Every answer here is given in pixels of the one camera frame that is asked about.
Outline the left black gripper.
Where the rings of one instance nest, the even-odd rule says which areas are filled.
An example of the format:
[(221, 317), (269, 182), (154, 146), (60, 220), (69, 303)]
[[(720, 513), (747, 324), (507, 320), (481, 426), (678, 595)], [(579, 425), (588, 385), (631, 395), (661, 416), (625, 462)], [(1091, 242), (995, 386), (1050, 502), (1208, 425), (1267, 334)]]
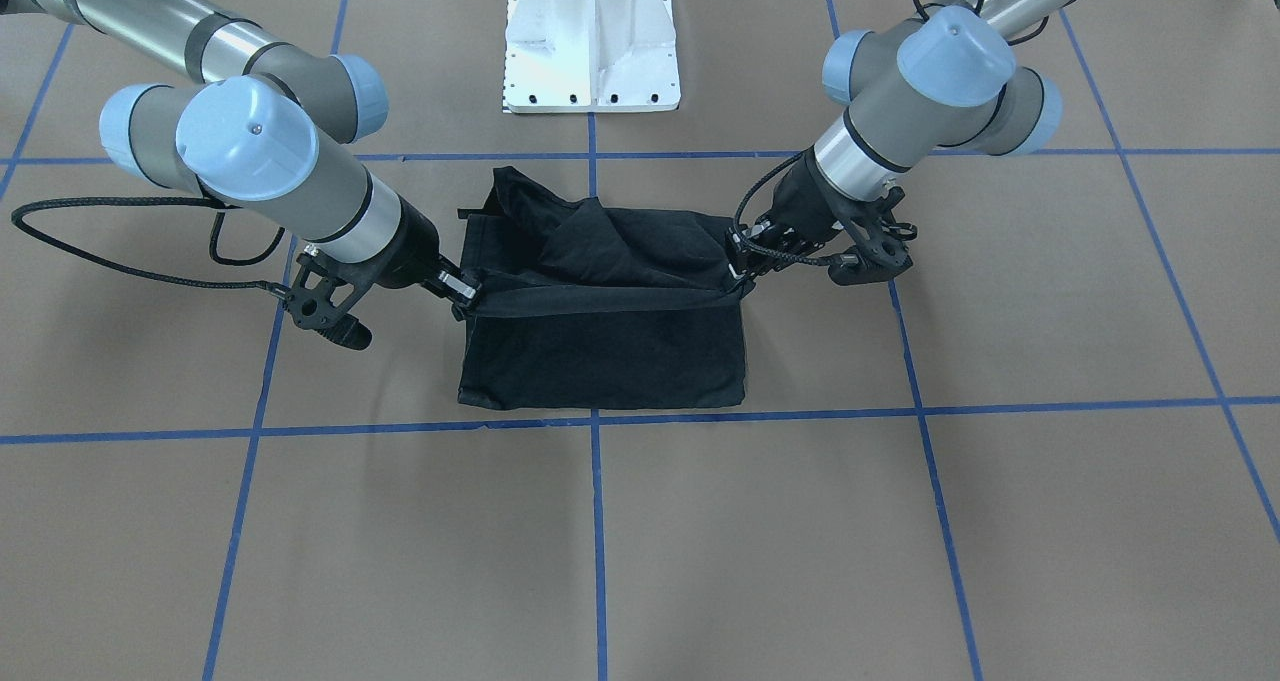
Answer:
[(724, 247), (736, 285), (794, 265), (780, 253), (809, 252), (836, 238), (837, 221), (852, 218), (854, 204), (818, 169), (817, 157), (797, 157), (774, 186), (765, 221), (727, 230)]

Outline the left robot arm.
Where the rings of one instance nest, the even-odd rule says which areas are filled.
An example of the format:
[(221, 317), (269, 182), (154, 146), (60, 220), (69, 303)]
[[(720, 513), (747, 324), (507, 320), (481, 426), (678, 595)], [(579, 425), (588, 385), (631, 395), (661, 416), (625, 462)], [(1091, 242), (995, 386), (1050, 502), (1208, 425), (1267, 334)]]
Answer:
[(1079, 0), (911, 0), (911, 17), (829, 47), (822, 84), (841, 104), (812, 147), (769, 172), (771, 207), (726, 236), (746, 283), (791, 265), (827, 268), (838, 285), (887, 283), (911, 268), (916, 227), (900, 221), (900, 179), (934, 148), (993, 157), (1043, 148), (1060, 90), (1016, 61), (1015, 44)]

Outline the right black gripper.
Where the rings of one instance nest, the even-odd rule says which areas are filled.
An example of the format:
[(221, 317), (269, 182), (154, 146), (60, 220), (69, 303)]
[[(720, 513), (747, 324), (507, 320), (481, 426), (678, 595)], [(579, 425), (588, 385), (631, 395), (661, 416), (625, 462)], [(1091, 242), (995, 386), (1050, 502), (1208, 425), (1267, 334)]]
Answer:
[(399, 204), (399, 224), (388, 247), (378, 253), (375, 284), (388, 289), (424, 285), (435, 297), (451, 303), (457, 321), (474, 317), (483, 280), (471, 271), (445, 268), (439, 252), (436, 227), (408, 201)]

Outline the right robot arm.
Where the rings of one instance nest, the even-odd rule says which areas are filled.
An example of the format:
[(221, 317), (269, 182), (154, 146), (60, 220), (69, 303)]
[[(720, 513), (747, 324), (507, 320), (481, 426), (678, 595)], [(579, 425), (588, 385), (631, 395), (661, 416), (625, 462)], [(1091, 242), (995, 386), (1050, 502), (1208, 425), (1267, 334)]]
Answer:
[(387, 90), (364, 58), (320, 58), (209, 0), (3, 0), (4, 14), (87, 26), (188, 87), (133, 84), (102, 108), (116, 166), (174, 204), (259, 212), (303, 244), (291, 285), (260, 282), (297, 326), (364, 346), (352, 307), (372, 285), (422, 285), (465, 311), (479, 284), (435, 227), (349, 152), (379, 131)]

